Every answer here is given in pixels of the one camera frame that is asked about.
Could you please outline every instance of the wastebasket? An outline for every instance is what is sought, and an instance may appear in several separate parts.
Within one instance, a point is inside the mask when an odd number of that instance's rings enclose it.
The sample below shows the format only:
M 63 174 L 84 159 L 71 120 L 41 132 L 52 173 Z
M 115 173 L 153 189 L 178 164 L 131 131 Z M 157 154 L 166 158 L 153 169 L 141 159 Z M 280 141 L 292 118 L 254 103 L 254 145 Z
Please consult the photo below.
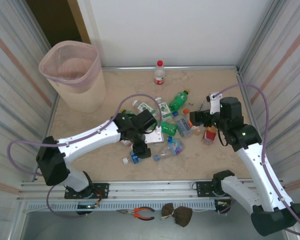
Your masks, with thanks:
M 106 97 L 100 55 L 90 44 L 77 41 L 56 44 L 41 60 L 39 71 L 68 106 L 77 111 L 93 113 Z

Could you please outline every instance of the red-handled pliers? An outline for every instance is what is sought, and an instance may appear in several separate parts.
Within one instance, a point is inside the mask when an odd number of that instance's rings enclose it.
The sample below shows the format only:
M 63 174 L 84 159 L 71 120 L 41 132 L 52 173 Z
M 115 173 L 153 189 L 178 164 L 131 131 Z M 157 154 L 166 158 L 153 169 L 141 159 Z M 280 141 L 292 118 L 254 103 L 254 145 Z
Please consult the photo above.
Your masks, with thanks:
M 139 207 L 139 208 L 135 208 L 133 210 L 131 210 L 131 209 L 121 209 L 121 210 L 117 210 L 117 212 L 122 213 L 122 214 L 133 214 L 133 216 L 135 218 L 138 218 L 138 219 L 141 219 L 141 220 L 144 220 L 144 221 L 150 221 L 150 220 L 155 219 L 155 217 L 153 217 L 153 216 L 150 216 L 150 217 L 140 216 L 137 212 L 142 211 L 142 210 L 148 210 L 148 211 L 151 211 L 151 212 L 155 211 L 151 207 L 142 206 L 142 207 Z

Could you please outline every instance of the blue bottle cap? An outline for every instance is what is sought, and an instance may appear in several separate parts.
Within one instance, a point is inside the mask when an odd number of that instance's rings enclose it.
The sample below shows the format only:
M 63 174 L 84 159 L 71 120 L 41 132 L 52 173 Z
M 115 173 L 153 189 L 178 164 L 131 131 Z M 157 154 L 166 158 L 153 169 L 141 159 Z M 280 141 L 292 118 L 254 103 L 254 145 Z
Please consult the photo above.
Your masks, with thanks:
M 157 155 L 154 155 L 153 158 L 156 162 L 159 162 L 159 157 Z

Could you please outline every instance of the white enclosure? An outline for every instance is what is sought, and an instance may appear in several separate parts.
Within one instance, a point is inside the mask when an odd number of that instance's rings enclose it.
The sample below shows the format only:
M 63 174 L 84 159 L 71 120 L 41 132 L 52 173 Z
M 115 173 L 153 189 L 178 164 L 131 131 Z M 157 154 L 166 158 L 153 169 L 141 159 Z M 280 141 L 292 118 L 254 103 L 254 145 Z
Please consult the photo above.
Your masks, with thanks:
M 237 65 L 273 0 L 78 0 L 102 64 Z

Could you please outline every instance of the bottle cap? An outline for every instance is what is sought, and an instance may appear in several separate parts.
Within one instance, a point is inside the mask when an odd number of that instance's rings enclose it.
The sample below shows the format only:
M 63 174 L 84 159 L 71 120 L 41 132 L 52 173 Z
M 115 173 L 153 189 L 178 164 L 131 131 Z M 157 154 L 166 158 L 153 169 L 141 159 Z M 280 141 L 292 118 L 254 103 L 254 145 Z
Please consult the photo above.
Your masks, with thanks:
M 153 158 L 156 162 L 159 162 L 159 157 L 157 155 L 154 155 Z
M 124 159 L 122 159 L 122 161 L 123 161 L 124 164 L 128 164 L 129 163 L 129 160 L 128 160 L 127 157 L 125 157 Z
M 156 64 L 158 65 L 158 67 L 162 67 L 164 65 L 164 62 L 159 60 Z
M 134 101 L 132 102 L 132 106 L 135 106 L 137 102 L 138 102 L 138 100 L 134 100 Z

